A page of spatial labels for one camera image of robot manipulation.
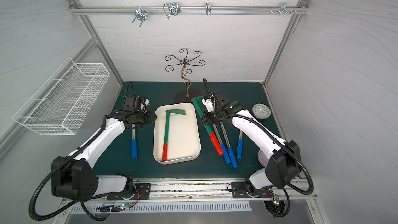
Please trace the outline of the green hoe red grip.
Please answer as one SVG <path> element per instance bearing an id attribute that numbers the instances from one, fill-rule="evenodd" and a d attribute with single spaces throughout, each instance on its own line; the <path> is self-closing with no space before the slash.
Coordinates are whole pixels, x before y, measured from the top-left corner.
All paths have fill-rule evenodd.
<path id="1" fill-rule="evenodd" d="M 162 162 L 167 161 L 171 114 L 186 115 L 185 110 L 179 110 L 179 109 L 166 110 L 165 112 L 166 112 L 166 119 L 165 119 L 164 142 L 163 142 L 163 149 L 162 149 Z"/>
<path id="2" fill-rule="evenodd" d="M 193 103 L 193 105 L 194 105 L 199 117 L 202 118 L 202 117 L 204 117 L 204 114 L 203 114 L 203 112 L 202 112 L 202 110 L 201 110 L 201 108 L 199 106 L 199 100 L 200 99 L 201 99 L 201 97 L 195 97 L 195 98 L 193 98 L 191 100 L 191 102 Z M 203 125 L 204 125 L 204 127 L 205 127 L 205 129 L 206 129 L 206 131 L 207 131 L 207 133 L 208 133 L 208 135 L 210 137 L 210 140 L 211 140 L 211 142 L 212 142 L 217 154 L 218 155 L 223 155 L 223 150 L 222 150 L 221 145 L 219 144 L 219 142 L 218 142 L 218 140 L 216 138 L 216 135 L 214 134 L 213 130 L 211 129 L 210 126 L 206 125 L 205 123 L 203 123 Z"/>

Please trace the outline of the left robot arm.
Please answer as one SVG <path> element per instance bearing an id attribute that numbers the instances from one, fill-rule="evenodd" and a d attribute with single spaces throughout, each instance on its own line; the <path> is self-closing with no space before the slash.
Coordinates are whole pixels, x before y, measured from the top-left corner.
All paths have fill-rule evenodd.
<path id="1" fill-rule="evenodd" d="M 133 178 L 125 175 L 97 176 L 93 168 L 110 144 L 131 125 L 155 123 L 154 111 L 130 113 L 113 111 L 103 116 L 101 127 L 81 146 L 66 157 L 58 156 L 51 164 L 51 172 L 42 180 L 34 191 L 29 203 L 29 216 L 35 221 L 51 219 L 63 211 L 80 203 L 86 210 L 85 202 L 101 198 L 108 194 L 120 194 L 127 200 L 138 195 Z M 36 202 L 44 186 L 51 183 L 51 193 L 55 197 L 69 199 L 57 211 L 40 215 L 36 211 Z"/>

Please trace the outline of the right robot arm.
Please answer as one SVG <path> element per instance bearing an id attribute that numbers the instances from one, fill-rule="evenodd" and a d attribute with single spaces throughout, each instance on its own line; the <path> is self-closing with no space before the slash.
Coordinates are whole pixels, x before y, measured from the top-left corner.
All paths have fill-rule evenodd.
<path id="1" fill-rule="evenodd" d="M 306 167 L 300 159 L 300 148 L 294 141 L 285 142 L 274 135 L 265 126 L 258 122 L 248 110 L 241 110 L 235 114 L 223 114 L 217 116 L 213 113 L 204 113 L 202 122 L 216 124 L 228 121 L 246 134 L 265 155 L 267 165 L 248 177 L 251 190 L 260 190 L 264 187 L 274 186 L 284 189 L 289 186 L 293 190 L 311 195 L 314 191 L 314 183 Z M 291 184 L 291 181 L 301 172 L 305 174 L 308 189 L 300 189 Z"/>

